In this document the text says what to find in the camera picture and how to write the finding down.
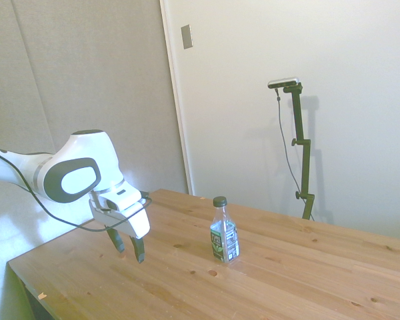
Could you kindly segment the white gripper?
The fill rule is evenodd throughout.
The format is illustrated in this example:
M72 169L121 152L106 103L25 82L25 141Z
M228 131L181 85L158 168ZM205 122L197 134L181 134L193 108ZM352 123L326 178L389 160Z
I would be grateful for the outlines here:
M106 227L112 227L107 230L107 234L116 250L119 253L125 250L124 242L118 232L121 231L130 236L138 263L144 262L145 246L142 237L148 234L150 224L143 205L136 202L122 211L98 209L94 206L93 201L89 201L89 206L95 220Z

